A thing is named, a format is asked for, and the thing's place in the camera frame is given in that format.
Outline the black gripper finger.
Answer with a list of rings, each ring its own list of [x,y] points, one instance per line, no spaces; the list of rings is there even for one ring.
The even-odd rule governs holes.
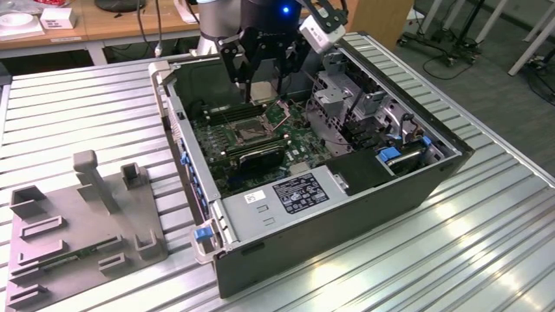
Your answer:
[[[309,56],[309,52],[312,50],[312,46],[306,40],[297,40],[293,45],[293,51],[290,54],[283,54],[282,57],[278,58],[278,66],[277,66],[277,73],[278,73],[278,87],[277,92],[282,96],[286,92],[283,88],[283,80],[293,74],[298,73],[302,69],[305,64],[306,58]]]
[[[245,85],[245,102],[251,101],[253,79],[265,56],[261,32],[241,32],[221,39],[218,48],[230,80]]]

